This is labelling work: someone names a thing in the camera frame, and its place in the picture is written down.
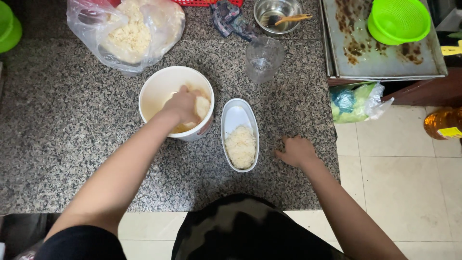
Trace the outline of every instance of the tiled floor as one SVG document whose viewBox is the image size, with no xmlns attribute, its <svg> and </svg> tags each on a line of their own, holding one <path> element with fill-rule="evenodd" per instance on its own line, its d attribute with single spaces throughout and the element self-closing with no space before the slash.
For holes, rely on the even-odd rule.
<svg viewBox="0 0 462 260">
<path fill-rule="evenodd" d="M 393 106 L 377 121 L 336 125 L 341 181 L 409 259 L 462 260 L 462 149 L 425 133 L 434 109 Z M 287 214 L 340 249 L 322 211 Z M 185 215 L 125 214 L 128 259 L 170 259 Z"/>
</svg>

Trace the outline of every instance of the sleeve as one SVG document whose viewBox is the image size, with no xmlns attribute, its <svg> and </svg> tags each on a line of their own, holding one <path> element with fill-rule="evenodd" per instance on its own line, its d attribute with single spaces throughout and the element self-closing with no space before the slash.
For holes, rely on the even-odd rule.
<svg viewBox="0 0 462 260">
<path fill-rule="evenodd" d="M 118 238 L 94 226 L 76 226 L 50 237 L 35 260 L 127 260 Z"/>
</svg>

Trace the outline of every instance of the right hand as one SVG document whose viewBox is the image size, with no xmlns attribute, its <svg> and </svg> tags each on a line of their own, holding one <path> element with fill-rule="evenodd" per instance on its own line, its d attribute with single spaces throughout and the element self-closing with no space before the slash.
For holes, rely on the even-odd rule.
<svg viewBox="0 0 462 260">
<path fill-rule="evenodd" d="M 181 124 L 199 123 L 201 119 L 195 113 L 196 97 L 200 96 L 199 90 L 189 92 L 188 87 L 181 86 L 178 93 L 173 94 L 161 111 L 176 113 Z"/>
<path fill-rule="evenodd" d="M 286 145 L 286 152 L 275 150 L 276 157 L 289 165 L 301 167 L 306 162 L 318 159 L 311 141 L 300 135 L 294 138 L 283 136 L 282 142 Z"/>
</svg>

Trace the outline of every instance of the red plastic basket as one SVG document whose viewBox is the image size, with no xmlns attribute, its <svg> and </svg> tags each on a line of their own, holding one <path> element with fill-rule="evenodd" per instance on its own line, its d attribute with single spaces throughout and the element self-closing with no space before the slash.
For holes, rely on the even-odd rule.
<svg viewBox="0 0 462 260">
<path fill-rule="evenodd" d="M 181 5 L 181 6 L 209 6 L 210 4 L 214 4 L 217 0 L 172 0 L 173 2 Z M 228 0 L 230 3 L 241 7 L 244 0 Z"/>
</svg>

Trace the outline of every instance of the metal bowl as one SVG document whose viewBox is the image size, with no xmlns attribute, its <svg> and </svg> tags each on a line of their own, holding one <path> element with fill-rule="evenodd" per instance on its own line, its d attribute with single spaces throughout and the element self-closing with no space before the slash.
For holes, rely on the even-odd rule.
<svg viewBox="0 0 462 260">
<path fill-rule="evenodd" d="M 300 21 L 265 27 L 260 22 L 263 16 L 279 15 L 285 17 L 297 14 L 302 14 L 302 7 L 297 0 L 258 0 L 254 6 L 255 20 L 265 33 L 270 36 L 279 36 L 293 31 L 300 25 Z"/>
</svg>

